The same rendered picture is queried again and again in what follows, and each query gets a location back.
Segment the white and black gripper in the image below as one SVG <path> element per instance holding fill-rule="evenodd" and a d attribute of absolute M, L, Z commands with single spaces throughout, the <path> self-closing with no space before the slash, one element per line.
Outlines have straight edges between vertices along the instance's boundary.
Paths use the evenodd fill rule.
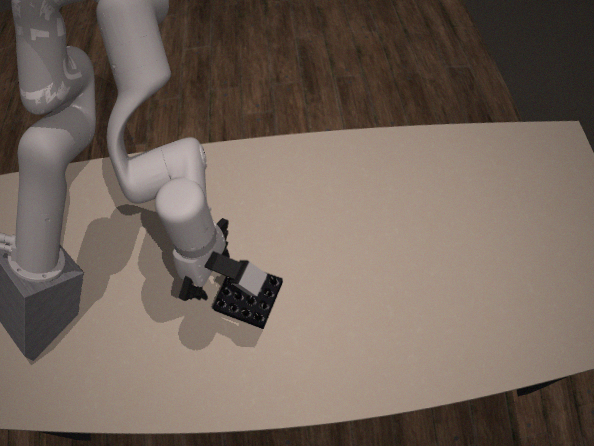
<path fill-rule="evenodd" d="M 193 298 L 198 300 L 201 300 L 201 298 L 204 300 L 208 299 L 206 292 L 202 288 L 210 277 L 212 270 L 205 268 L 204 266 L 213 251 L 230 258 L 228 249 L 226 248 L 228 245 L 228 242 L 226 241 L 228 235 L 228 222 L 229 221 L 224 218 L 222 218 L 217 224 L 214 222 L 217 231 L 216 243 L 212 250 L 202 257 L 187 258 L 179 254 L 174 248 L 174 264 L 179 277 L 184 280 L 179 294 L 180 299 L 184 301 L 189 299 L 192 300 Z M 192 283 L 197 285 L 197 287 L 192 285 Z"/>

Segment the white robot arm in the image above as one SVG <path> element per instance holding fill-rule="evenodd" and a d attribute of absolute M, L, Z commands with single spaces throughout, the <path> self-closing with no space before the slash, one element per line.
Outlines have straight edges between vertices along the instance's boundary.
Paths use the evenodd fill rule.
<path fill-rule="evenodd" d="M 11 0 L 21 101 L 35 115 L 52 111 L 20 139 L 16 235 L 0 233 L 0 250 L 9 251 L 10 269 L 30 282 L 51 281 L 64 270 L 65 171 L 96 129 L 93 65 L 82 49 L 66 46 L 59 11 L 80 1 Z M 156 212 L 176 251 L 202 257 L 217 240 L 207 204 L 203 146 L 187 137 L 129 157 L 124 144 L 131 115 L 171 77 L 158 27 L 169 0 L 93 1 L 118 91 L 107 148 L 120 188 L 135 204 L 156 197 Z M 204 267 L 231 278 L 230 283 L 251 296 L 258 295 L 267 276 L 248 260 L 214 251 Z"/>

